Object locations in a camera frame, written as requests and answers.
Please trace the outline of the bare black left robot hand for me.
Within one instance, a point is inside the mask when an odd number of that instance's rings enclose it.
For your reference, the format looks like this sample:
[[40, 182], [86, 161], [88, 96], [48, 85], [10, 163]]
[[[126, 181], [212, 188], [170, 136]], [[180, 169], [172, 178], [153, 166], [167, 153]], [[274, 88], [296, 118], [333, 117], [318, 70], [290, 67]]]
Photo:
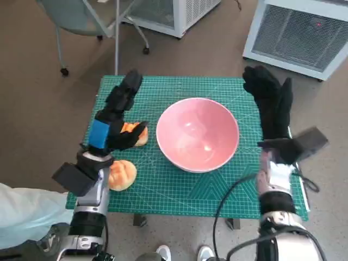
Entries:
[[105, 157], [115, 150], [123, 151], [135, 146], [148, 122], [138, 123], [133, 129], [125, 127], [124, 115], [134, 105], [134, 99], [143, 80], [136, 69], [130, 70], [122, 82], [115, 86], [105, 99], [105, 106], [99, 110], [92, 122], [84, 152]]

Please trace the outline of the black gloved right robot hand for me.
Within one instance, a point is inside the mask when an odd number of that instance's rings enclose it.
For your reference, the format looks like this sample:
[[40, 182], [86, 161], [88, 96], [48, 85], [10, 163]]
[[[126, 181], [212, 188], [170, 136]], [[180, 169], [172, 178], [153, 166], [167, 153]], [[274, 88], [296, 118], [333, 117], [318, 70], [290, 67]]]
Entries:
[[281, 84], [264, 66], [247, 66], [243, 80], [244, 90], [253, 96], [258, 107], [263, 139], [290, 138], [292, 79], [286, 78]]

